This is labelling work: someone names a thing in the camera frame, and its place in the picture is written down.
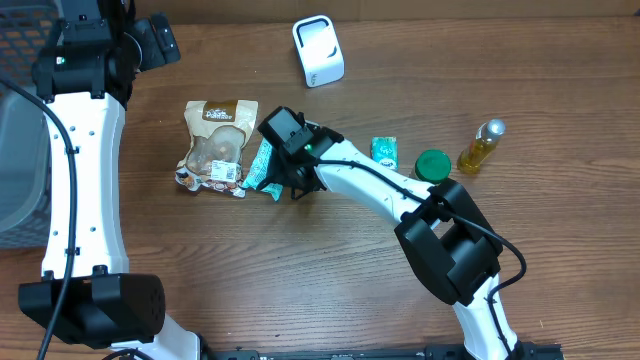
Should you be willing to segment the teal snack packet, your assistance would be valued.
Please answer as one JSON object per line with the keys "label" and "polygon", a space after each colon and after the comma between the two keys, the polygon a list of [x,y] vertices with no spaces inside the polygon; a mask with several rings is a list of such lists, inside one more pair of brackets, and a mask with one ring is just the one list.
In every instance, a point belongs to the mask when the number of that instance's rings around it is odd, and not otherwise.
{"label": "teal snack packet", "polygon": [[[273,147],[266,139],[262,139],[256,157],[242,183],[242,187],[245,190],[259,190],[260,183],[267,178],[272,152]],[[270,194],[275,201],[278,201],[283,192],[283,186],[269,183],[262,187],[260,191]]]}

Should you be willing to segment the green white tissue pack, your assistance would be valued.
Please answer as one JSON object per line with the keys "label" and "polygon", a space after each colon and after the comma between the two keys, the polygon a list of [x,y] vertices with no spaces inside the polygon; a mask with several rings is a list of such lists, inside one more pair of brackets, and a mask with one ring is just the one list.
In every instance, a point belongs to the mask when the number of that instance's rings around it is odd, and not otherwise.
{"label": "green white tissue pack", "polygon": [[373,137],[371,158],[381,166],[398,170],[398,144],[395,137]]}

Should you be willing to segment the brown and white snack bag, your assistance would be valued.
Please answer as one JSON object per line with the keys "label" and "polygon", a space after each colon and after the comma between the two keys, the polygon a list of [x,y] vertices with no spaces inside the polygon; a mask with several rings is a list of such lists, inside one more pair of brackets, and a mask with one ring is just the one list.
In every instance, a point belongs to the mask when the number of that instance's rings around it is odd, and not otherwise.
{"label": "brown and white snack bag", "polygon": [[190,148],[176,166],[176,182],[192,192],[209,189],[243,198],[242,152],[258,109],[254,100],[188,102],[184,119]]}

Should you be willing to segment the green lid seasoning jar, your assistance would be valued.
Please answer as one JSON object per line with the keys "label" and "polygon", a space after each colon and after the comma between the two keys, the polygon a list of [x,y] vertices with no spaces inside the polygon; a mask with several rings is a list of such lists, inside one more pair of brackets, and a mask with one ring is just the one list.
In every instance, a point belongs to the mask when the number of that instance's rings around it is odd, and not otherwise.
{"label": "green lid seasoning jar", "polygon": [[446,153],[428,149],[415,161],[412,175],[418,180],[439,184],[449,177],[451,168],[451,160]]}

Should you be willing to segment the yellow dish soap bottle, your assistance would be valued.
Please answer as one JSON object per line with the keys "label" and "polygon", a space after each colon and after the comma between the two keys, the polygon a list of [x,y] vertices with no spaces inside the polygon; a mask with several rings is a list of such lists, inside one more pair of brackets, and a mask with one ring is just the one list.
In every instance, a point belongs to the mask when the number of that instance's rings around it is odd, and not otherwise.
{"label": "yellow dish soap bottle", "polygon": [[457,168],[465,174],[476,174],[484,160],[496,149],[506,131],[501,119],[491,119],[482,124],[469,147],[464,149],[457,160]]}

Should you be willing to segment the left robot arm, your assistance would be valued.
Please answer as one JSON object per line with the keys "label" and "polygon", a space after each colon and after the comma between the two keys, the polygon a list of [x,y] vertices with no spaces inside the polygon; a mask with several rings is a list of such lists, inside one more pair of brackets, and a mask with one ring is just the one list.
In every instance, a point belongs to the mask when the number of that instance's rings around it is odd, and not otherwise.
{"label": "left robot arm", "polygon": [[130,1],[62,3],[32,67],[29,100],[48,126],[51,220],[38,281],[21,311],[59,339],[110,359],[206,359],[196,333],[166,312],[160,279],[130,269],[119,215],[119,149],[136,76],[178,61],[167,17]]}

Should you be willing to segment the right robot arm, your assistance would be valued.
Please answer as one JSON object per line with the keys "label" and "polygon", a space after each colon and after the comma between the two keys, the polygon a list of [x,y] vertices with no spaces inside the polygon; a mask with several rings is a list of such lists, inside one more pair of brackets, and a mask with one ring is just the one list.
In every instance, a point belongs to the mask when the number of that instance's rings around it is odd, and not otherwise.
{"label": "right robot arm", "polygon": [[461,184],[444,179],[433,185],[401,175],[288,107],[277,107],[258,131],[273,148],[262,187],[289,187],[293,199],[325,190],[369,208],[391,223],[418,281],[454,308],[468,356],[522,356],[499,292],[523,275],[500,280],[498,258],[505,249],[523,256],[494,232]]}

